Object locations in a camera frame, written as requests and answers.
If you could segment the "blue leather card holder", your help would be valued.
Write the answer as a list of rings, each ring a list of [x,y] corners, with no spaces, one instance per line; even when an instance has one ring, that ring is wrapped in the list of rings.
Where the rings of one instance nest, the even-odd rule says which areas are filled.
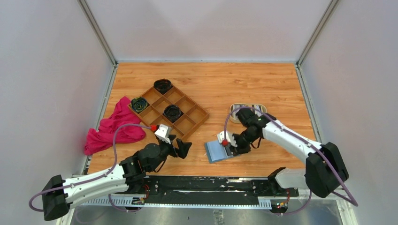
[[[224,146],[221,146],[217,140],[206,142],[204,147],[207,153],[208,161],[211,164],[233,158],[227,157]]]

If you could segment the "beige oval card tray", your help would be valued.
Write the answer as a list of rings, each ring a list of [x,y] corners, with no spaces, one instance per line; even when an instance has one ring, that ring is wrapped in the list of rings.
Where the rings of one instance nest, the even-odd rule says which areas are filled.
[[[261,116],[261,113],[267,113],[267,108],[262,105],[262,104],[243,104],[243,103],[234,103],[230,106],[230,113],[232,111],[234,111],[229,119],[231,122],[233,123],[240,123],[238,117],[237,117],[237,112],[238,112],[238,108],[241,107],[250,107],[251,111],[254,112],[256,115]]]

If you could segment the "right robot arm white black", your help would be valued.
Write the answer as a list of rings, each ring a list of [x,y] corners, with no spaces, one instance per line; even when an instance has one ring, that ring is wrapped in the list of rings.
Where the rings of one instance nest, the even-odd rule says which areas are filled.
[[[240,134],[223,129],[217,135],[219,144],[233,156],[250,152],[256,140],[271,141],[298,158],[303,170],[282,167],[269,175],[268,189],[281,195],[288,188],[308,188],[318,197],[325,198],[342,187],[348,194],[345,181],[349,173],[338,147],[332,142],[320,143],[291,130],[269,113],[256,114],[257,109],[242,106],[234,110],[245,127]]]

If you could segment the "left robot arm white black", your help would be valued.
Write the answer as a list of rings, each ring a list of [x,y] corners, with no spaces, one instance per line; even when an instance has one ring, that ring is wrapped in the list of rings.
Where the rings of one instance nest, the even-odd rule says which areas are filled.
[[[44,220],[59,219],[70,209],[97,197],[127,190],[133,194],[140,193],[146,174],[158,172],[168,156],[187,157],[192,143],[183,142],[175,135],[171,139],[176,141],[177,146],[162,140],[149,143],[115,166],[96,173],[68,179],[61,175],[53,176],[41,194]]]

